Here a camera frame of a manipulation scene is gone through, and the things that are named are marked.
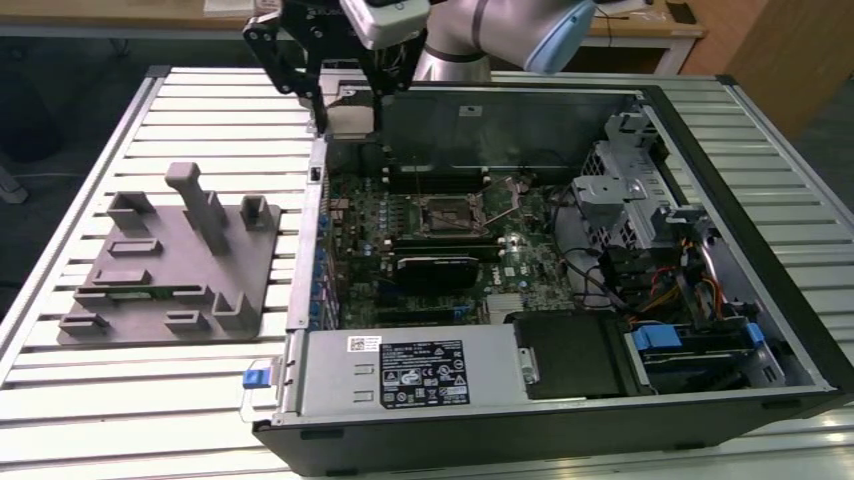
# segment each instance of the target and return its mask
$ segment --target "slotted aluminum surface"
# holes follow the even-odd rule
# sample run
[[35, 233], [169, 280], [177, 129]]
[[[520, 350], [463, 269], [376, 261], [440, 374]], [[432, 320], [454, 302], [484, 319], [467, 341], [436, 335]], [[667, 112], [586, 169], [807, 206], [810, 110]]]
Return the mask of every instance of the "slotted aluminum surface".
[[[340, 72], [324, 90], [335, 91]], [[543, 82], [503, 74], [514, 82]], [[548, 82], [662, 86], [737, 197], [854, 358], [854, 235], [850, 216], [738, 89], [712, 78], [567, 75]], [[172, 69], [147, 79], [0, 330], [3, 478], [296, 478], [244, 423], [240, 375], [281, 351], [311, 135], [308, 112], [260, 70]], [[111, 220], [109, 194], [144, 190], [176, 204], [161, 179], [196, 161], [201, 185], [235, 204], [263, 193], [281, 206], [281, 233], [257, 341], [219, 346], [69, 349], [57, 316], [72, 305]], [[676, 180], [692, 197], [686, 175]], [[257, 411], [273, 407], [256, 391]], [[722, 446], [548, 462], [376, 475], [375, 478], [849, 478], [854, 410], [770, 425]]]

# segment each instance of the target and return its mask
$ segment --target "wooden cabinet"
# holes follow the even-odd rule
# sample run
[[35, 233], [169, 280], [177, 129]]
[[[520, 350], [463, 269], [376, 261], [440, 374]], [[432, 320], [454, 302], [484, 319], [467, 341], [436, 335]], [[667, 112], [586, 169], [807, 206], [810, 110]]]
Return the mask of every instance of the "wooden cabinet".
[[854, 71], [854, 0], [688, 0], [708, 34], [683, 74], [735, 77], [794, 139]]

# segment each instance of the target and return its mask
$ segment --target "power supply label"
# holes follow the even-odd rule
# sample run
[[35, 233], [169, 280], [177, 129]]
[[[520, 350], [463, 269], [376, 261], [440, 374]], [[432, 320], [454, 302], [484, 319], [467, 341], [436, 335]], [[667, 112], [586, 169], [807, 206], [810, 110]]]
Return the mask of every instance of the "power supply label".
[[383, 343], [380, 403], [387, 409], [468, 404], [463, 341]]

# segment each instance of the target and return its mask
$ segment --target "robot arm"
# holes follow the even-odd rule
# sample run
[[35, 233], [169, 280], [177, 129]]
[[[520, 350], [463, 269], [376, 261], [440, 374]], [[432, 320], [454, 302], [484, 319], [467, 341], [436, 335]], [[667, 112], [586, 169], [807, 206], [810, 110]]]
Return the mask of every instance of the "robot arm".
[[[580, 46], [594, 10], [592, 0], [283, 0], [279, 12], [249, 20], [243, 37], [277, 91], [295, 93], [311, 109], [319, 134], [330, 126], [323, 61], [355, 60], [374, 93], [379, 131], [383, 97], [410, 88], [416, 68], [420, 78], [455, 79], [452, 67], [486, 62], [490, 54], [554, 73]], [[307, 52], [304, 72], [279, 51], [280, 29]], [[450, 66], [440, 71], [443, 63]]]

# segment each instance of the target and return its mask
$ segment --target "motherboard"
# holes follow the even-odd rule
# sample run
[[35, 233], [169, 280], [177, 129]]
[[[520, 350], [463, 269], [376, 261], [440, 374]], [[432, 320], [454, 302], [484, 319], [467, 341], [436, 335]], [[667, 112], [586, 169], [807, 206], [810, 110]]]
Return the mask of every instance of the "motherboard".
[[388, 177], [331, 179], [338, 328], [503, 323], [516, 311], [571, 309], [554, 188], [522, 174], [479, 178], [476, 191], [415, 182], [398, 192]]

